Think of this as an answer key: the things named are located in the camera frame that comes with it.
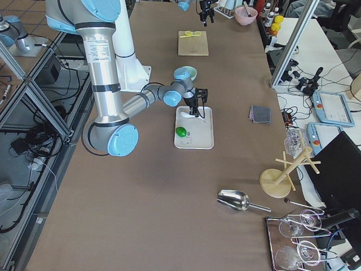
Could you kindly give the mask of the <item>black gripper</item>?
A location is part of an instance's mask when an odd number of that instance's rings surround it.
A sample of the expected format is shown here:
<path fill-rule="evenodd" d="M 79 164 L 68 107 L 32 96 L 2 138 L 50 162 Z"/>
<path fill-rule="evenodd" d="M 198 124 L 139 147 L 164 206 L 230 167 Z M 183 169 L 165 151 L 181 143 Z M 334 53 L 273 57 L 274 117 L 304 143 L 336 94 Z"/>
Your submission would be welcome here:
<path fill-rule="evenodd" d="M 190 115 L 194 117 L 199 116 L 198 107 L 196 106 L 196 96 L 193 92 L 188 91 L 183 94 L 183 99 L 186 105 L 190 108 Z"/>
<path fill-rule="evenodd" d="M 213 0 L 201 0 L 199 1 L 201 12 L 199 13 L 200 21 L 203 25 L 207 26 L 207 17 L 209 15 L 210 21 L 214 22 L 214 9 L 212 8 Z"/>

